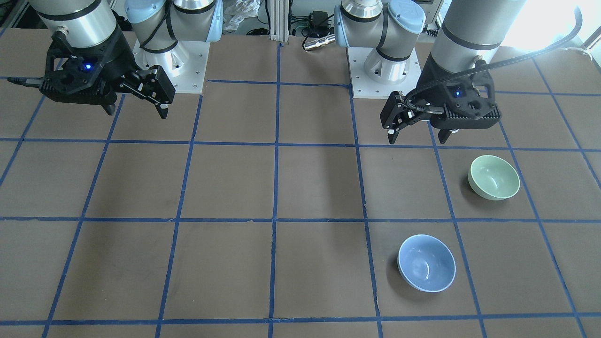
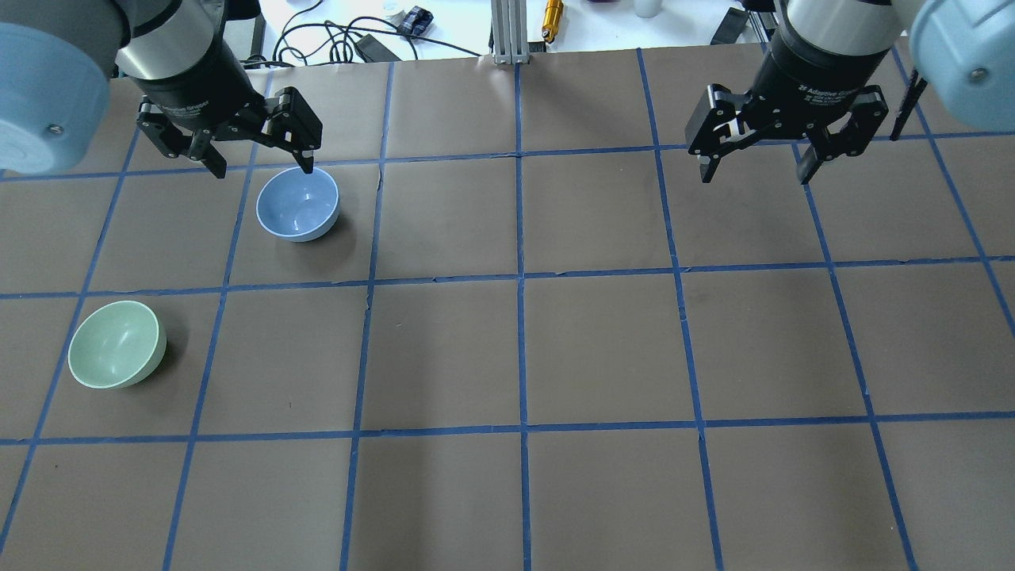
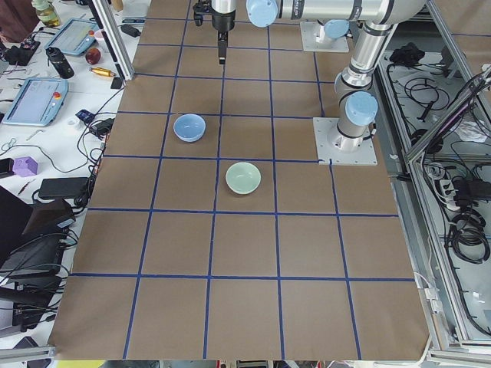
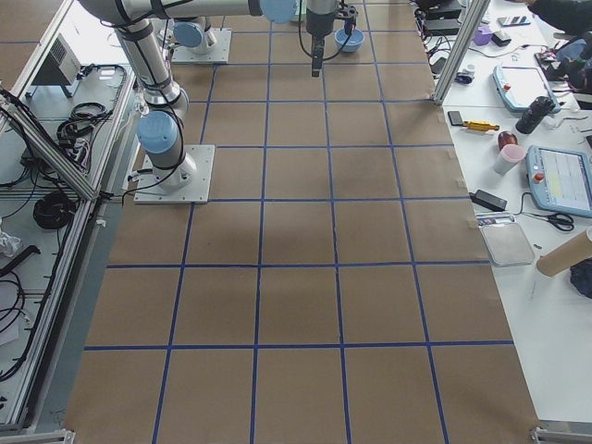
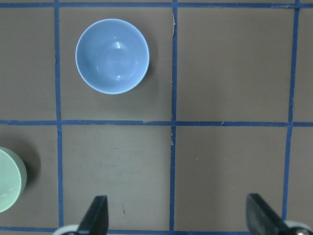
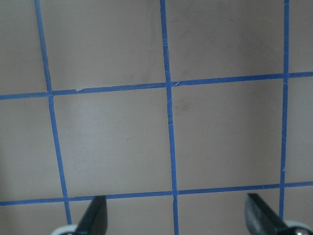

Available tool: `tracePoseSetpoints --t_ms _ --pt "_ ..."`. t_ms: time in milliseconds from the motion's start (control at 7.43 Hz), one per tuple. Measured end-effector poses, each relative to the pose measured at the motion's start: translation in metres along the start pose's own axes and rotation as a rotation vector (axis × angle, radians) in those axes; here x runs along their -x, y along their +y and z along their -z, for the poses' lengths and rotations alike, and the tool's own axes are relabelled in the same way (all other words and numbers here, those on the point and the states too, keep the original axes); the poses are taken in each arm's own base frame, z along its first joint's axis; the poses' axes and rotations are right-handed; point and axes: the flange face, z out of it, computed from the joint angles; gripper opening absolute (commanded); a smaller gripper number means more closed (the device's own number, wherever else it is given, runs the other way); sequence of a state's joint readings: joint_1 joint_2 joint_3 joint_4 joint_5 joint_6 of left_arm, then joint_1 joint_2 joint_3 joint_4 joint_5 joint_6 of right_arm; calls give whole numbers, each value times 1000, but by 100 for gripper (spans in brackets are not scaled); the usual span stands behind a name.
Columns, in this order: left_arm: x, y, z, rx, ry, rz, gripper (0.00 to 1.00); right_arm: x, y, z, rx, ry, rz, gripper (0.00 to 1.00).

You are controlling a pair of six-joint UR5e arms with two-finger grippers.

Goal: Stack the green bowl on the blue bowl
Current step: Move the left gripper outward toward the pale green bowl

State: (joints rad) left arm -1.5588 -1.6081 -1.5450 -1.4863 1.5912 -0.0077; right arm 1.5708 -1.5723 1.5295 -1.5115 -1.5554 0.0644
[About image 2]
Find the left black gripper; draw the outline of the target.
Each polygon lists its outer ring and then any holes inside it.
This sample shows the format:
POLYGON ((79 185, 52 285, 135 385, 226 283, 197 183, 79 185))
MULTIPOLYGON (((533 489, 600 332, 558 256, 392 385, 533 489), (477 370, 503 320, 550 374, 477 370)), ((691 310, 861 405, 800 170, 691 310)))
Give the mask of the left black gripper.
POLYGON ((264 142, 289 153, 309 175, 323 124, 304 95, 287 86, 266 101, 232 49, 218 35, 205 40, 132 40, 119 68, 142 91, 137 127, 164 158, 200 163, 225 179, 228 163, 215 141, 264 142))

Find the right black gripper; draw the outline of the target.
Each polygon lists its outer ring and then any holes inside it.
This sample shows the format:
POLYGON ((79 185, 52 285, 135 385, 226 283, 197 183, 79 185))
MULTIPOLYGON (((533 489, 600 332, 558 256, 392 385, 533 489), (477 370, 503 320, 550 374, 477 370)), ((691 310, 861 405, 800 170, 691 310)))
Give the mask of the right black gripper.
POLYGON ((761 134, 810 141, 796 166, 802 185, 823 163, 862 155, 888 114, 883 91, 869 81, 887 52, 831 53, 796 30, 776 30, 747 93, 710 83, 691 113, 686 144, 701 182, 710 183, 722 158, 757 144, 761 134))

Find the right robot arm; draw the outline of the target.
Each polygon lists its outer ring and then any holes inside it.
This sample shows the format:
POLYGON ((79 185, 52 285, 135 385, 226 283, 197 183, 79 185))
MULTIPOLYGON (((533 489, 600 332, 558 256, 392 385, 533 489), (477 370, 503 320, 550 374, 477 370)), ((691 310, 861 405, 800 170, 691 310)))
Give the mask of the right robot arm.
POLYGON ((871 79, 909 40, 913 72, 891 133, 896 140, 928 86, 956 120, 1013 129, 1011 1, 776 1, 777 29, 743 94, 713 83, 685 128, 688 153, 710 183, 726 155, 758 142, 807 140, 796 176, 866 152, 889 108, 871 79))

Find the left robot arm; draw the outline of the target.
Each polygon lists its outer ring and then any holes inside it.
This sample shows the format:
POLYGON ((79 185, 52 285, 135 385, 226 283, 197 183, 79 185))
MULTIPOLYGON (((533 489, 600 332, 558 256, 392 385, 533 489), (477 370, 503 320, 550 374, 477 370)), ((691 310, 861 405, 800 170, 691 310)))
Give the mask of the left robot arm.
POLYGON ((1 165, 66 172, 84 158, 124 75, 143 95, 136 123, 168 159, 217 179, 217 141, 280 148, 312 173, 323 125, 297 88, 272 98, 251 85, 224 39, 258 1, 4 1, 1 6, 1 165))

